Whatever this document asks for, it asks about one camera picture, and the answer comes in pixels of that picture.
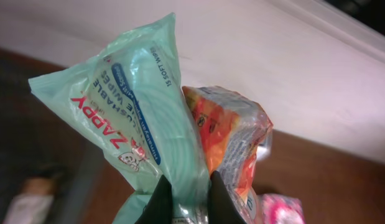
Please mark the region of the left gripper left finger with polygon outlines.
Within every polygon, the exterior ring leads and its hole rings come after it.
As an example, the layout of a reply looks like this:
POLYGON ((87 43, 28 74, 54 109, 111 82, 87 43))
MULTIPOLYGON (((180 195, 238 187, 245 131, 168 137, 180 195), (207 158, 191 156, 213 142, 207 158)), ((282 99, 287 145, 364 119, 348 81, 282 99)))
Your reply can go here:
POLYGON ((171 224, 173 217, 172 186, 162 175, 136 224, 171 224))

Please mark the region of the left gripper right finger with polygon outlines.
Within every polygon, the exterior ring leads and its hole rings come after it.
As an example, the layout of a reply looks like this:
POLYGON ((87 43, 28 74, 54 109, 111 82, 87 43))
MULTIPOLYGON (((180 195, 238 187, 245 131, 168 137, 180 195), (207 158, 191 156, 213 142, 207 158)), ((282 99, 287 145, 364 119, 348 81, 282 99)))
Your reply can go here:
POLYGON ((218 171, 210 177, 211 186, 208 192, 209 224, 245 224, 243 218, 234 207, 233 201, 218 171))

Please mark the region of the purple red pad pack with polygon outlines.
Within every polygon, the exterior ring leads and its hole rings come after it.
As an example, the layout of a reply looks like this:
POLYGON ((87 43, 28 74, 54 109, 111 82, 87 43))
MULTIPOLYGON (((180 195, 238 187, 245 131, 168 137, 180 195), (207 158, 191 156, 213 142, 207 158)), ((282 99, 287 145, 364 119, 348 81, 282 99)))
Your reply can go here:
POLYGON ((305 224, 302 202, 280 194, 260 196, 263 224, 305 224))

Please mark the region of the orange tissue pack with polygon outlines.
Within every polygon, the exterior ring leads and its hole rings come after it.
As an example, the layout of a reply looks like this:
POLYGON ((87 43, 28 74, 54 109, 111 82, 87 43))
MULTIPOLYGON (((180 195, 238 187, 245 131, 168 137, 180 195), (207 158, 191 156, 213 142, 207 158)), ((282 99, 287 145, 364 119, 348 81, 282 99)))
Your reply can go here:
POLYGON ((248 193, 256 168, 257 147, 273 123, 263 108, 220 86, 182 88, 196 121, 209 172, 219 172, 234 208, 245 223, 254 223, 248 193))

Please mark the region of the teal wet wipes pack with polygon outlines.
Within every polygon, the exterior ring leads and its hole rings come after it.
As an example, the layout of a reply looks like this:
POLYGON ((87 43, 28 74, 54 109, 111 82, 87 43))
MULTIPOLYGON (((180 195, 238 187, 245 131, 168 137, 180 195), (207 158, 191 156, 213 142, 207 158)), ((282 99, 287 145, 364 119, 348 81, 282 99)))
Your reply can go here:
POLYGON ((210 178, 181 91, 175 14, 122 33, 98 55, 31 78, 31 92, 102 151, 134 189, 115 223, 135 223, 161 177, 172 223, 207 223, 210 178))

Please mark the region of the white tube with cork cap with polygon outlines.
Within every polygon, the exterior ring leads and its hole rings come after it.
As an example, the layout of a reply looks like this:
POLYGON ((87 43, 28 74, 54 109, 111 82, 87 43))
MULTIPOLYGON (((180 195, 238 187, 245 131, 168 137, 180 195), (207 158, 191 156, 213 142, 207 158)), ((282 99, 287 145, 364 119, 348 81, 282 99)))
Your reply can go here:
POLYGON ((55 181, 29 178, 7 210, 3 224, 43 224, 54 201, 55 181))

